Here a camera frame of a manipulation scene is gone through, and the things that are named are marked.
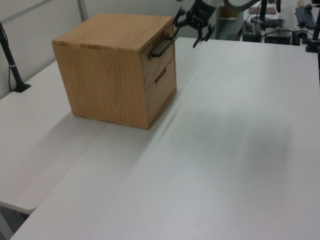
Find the wooden top surface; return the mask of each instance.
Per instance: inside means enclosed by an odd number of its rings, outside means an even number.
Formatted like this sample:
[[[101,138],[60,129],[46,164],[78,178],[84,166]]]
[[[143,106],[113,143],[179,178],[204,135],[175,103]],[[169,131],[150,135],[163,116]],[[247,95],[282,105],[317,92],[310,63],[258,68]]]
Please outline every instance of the wooden top surface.
[[[52,44],[140,53],[173,19],[171,16],[98,13],[54,39]]]

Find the wooden box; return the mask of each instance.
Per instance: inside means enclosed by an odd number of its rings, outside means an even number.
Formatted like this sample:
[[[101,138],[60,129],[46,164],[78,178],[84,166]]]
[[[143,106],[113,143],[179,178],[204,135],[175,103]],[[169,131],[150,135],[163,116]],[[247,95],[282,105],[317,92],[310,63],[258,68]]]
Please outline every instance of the wooden box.
[[[173,33],[173,17],[99,13],[54,39],[72,113],[149,129],[177,89]]]

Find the wall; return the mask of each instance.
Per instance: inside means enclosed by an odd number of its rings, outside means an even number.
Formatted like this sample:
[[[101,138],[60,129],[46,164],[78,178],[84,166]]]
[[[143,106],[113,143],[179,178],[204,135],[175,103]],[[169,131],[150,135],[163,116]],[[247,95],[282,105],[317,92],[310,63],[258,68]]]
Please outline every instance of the wall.
[[[187,11],[195,0],[82,0],[85,3],[87,16],[90,18],[97,13],[124,13],[142,15],[162,15],[175,17],[181,6]],[[216,13],[210,19],[211,24],[216,24]],[[178,37],[197,38],[198,32],[186,26],[179,31]]]
[[[52,39],[80,23],[76,0],[52,0],[2,24],[24,82],[55,61]],[[10,92],[8,74],[8,62],[1,48],[0,99]]]

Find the desk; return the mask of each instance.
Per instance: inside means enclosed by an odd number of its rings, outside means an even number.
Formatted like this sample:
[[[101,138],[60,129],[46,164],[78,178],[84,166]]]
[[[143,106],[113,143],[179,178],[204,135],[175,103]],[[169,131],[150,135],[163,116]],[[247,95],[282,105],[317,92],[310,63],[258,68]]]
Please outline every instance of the desk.
[[[152,129],[108,124],[12,240],[319,239],[317,55],[193,42]]]
[[[0,101],[0,206],[41,203],[106,126],[74,117],[56,62]]]

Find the black device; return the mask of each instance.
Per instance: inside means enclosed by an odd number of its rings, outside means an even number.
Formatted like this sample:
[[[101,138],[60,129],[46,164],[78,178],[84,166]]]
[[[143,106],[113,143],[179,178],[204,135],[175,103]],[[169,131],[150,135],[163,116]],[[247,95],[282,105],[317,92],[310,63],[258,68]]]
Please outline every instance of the black device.
[[[310,9],[307,8],[295,8],[296,19],[298,20],[298,26],[305,23],[305,27],[310,30],[314,30],[316,26],[316,21]]]
[[[242,24],[242,41],[243,42],[261,42],[261,27],[258,22],[243,22]]]
[[[267,28],[277,27],[277,22],[275,20],[266,18],[267,3],[268,0],[262,0],[259,16],[251,18],[251,23],[258,22],[263,30],[266,30]],[[278,13],[281,13],[281,0],[275,0],[275,8]]]
[[[265,30],[264,43],[290,45],[291,32],[289,29],[268,28]]]
[[[16,82],[16,87],[12,91],[17,92],[17,93],[22,93],[26,89],[30,88],[31,85],[24,83],[20,77],[20,74],[19,74],[18,68],[16,66],[14,57],[12,56],[10,48],[9,48],[9,43],[8,43],[6,32],[5,32],[4,27],[2,26],[1,22],[0,22],[0,42],[1,42],[1,46],[2,46],[2,49],[5,54],[5,57],[9,63],[9,68],[11,69],[11,72],[12,72],[13,77]]]

